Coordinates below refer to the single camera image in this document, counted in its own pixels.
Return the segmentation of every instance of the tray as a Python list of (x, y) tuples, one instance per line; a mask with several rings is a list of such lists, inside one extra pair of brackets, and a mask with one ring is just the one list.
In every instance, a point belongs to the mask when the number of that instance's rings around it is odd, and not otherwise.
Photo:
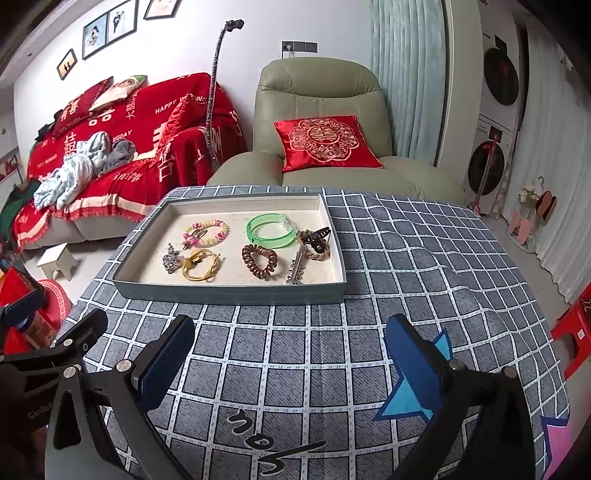
[[(330, 258), (306, 259), (301, 285), (285, 283), (291, 261), (299, 245), (276, 249), (279, 265), (269, 280), (254, 277), (242, 261), (242, 248), (248, 245), (246, 224), (263, 213), (284, 213), (299, 230), (318, 230), (329, 226)], [(186, 280), (181, 271), (166, 273), (162, 257), (171, 243), (181, 255), (189, 250), (181, 246), (184, 228), (195, 222), (218, 219), (230, 227), (229, 236), (210, 249), (221, 254), (217, 275), (205, 282)], [(270, 224), (257, 229), (266, 237), (285, 233)], [(134, 246), (113, 276), (113, 283), (127, 299), (213, 305), (301, 305), (340, 303), (346, 287), (345, 265), (335, 226), (324, 197), (316, 193), (261, 193), (170, 199), (151, 218)], [(209, 267), (209, 259), (191, 271), (200, 275)]]

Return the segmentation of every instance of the wall outlet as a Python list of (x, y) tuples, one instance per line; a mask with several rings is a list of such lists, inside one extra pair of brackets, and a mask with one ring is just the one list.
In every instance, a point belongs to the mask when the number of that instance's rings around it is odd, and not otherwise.
[(316, 42), (307, 41), (306, 42), (306, 52), (318, 53), (318, 44)]

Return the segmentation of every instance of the washing machine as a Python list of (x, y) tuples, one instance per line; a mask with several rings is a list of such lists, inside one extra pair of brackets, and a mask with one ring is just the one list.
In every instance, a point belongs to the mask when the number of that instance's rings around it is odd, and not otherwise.
[(503, 0), (479, 2), (484, 75), (480, 115), (515, 132), (519, 114), (519, 41)]
[(470, 164), (463, 184), (468, 201), (472, 202), (478, 193), (480, 182), (484, 176), (486, 161), (492, 148), (492, 139), (495, 136), (498, 139), (498, 144), (495, 148), (484, 191), (480, 197), (480, 212), (485, 214), (491, 212), (496, 194), (501, 186), (505, 167), (511, 155), (513, 136), (502, 125), (492, 122), (482, 115), (478, 118), (472, 157), (470, 158)]

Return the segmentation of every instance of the red cushion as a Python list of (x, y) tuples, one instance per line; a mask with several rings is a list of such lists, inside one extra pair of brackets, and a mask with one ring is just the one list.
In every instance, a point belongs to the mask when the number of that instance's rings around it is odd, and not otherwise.
[(66, 105), (61, 117), (57, 119), (56, 126), (53, 129), (53, 138), (63, 135), (73, 126), (79, 124), (85, 118), (92, 115), (90, 107), (97, 98), (100, 97), (113, 83), (113, 77), (107, 78), (96, 85), (90, 87), (82, 95), (74, 98)]
[(159, 151), (180, 132), (203, 122), (207, 114), (207, 99), (192, 93), (181, 97), (162, 130)]
[(354, 115), (284, 120), (274, 125), (285, 148), (284, 173), (310, 167), (384, 167), (367, 146)]

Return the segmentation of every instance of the blue gripper pad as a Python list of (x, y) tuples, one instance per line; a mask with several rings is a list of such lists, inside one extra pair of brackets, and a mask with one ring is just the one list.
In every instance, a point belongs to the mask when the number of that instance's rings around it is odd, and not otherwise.
[(436, 412), (443, 403), (441, 379), (429, 354), (443, 356), (431, 342), (421, 338), (404, 315), (390, 317), (386, 325), (387, 344), (394, 361), (423, 408)]
[(148, 343), (136, 357), (131, 381), (144, 413), (160, 406), (194, 340), (193, 319), (179, 315), (160, 338)]

